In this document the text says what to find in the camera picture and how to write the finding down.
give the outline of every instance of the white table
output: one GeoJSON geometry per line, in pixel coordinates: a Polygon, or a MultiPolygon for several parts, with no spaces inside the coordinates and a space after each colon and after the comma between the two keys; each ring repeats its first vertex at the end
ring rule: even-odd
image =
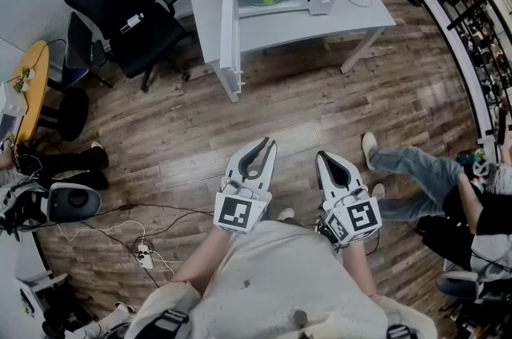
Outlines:
{"type": "MultiPolygon", "coordinates": [[[[231,101],[237,102],[233,84],[219,66],[222,0],[191,1],[204,61],[214,68],[231,101]]],[[[381,0],[373,0],[368,8],[356,6],[348,0],[336,0],[328,15],[313,16],[307,10],[298,10],[241,18],[239,49],[240,53],[245,53],[309,38],[365,30],[366,36],[341,67],[341,71],[346,73],[380,33],[394,25],[381,0]]]]}

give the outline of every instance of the power strip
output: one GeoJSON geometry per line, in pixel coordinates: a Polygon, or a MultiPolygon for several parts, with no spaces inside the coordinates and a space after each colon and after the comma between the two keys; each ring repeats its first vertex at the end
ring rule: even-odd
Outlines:
{"type": "Polygon", "coordinates": [[[146,244],[138,246],[137,260],[142,268],[153,269],[153,258],[151,257],[150,249],[146,244]]]}

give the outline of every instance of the yellow table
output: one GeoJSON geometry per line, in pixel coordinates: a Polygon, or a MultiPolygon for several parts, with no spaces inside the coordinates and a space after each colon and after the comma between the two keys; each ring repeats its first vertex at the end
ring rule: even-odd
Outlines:
{"type": "Polygon", "coordinates": [[[13,72],[13,78],[21,76],[22,68],[27,66],[35,71],[35,77],[29,82],[29,89],[25,93],[28,110],[19,127],[16,144],[29,141],[34,136],[35,129],[38,126],[50,71],[50,50],[46,42],[37,41],[25,52],[13,72]]]}

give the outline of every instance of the sitting person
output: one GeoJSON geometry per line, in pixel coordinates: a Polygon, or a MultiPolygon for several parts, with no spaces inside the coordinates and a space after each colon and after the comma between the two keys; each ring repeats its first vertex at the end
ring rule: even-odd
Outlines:
{"type": "Polygon", "coordinates": [[[214,226],[125,339],[437,339],[431,319],[377,295],[362,241],[341,259],[293,216],[285,209],[247,235],[214,226]]]}
{"type": "MultiPolygon", "coordinates": [[[[109,166],[109,158],[97,142],[93,142],[90,149],[78,154],[35,154],[34,156],[23,154],[18,156],[18,164],[22,172],[27,166],[39,170],[37,182],[47,189],[55,182],[72,182],[92,189],[107,189],[109,186],[109,182],[101,171],[109,166]],[[57,174],[71,170],[87,170],[87,172],[68,177],[66,180],[54,179],[57,174]]],[[[0,154],[0,186],[26,177],[22,173],[7,171],[13,166],[13,141],[11,138],[6,138],[3,141],[3,153],[0,154]]]]}
{"type": "Polygon", "coordinates": [[[509,134],[499,149],[502,161],[489,165],[489,175],[484,178],[479,170],[474,172],[473,164],[464,167],[453,160],[430,156],[416,147],[381,149],[372,133],[366,133],[362,139],[370,170],[409,175],[421,189],[410,199],[382,199],[378,205],[382,219],[417,221],[426,216],[442,216],[448,217],[452,228],[464,226],[465,229],[455,232],[457,239],[440,238],[444,245],[441,255],[451,261],[446,252],[456,258],[465,256],[453,262],[488,280],[512,277],[509,134]]]}

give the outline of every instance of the gray chair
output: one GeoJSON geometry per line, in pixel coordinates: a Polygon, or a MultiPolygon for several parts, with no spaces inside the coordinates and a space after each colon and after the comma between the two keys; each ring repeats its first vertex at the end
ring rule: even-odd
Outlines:
{"type": "Polygon", "coordinates": [[[97,40],[93,43],[92,37],[91,30],[75,12],[72,12],[67,29],[66,56],[62,65],[61,85],[63,89],[74,85],[87,74],[103,85],[112,87],[109,82],[91,72],[92,68],[101,67],[106,63],[102,42],[97,40]]]}

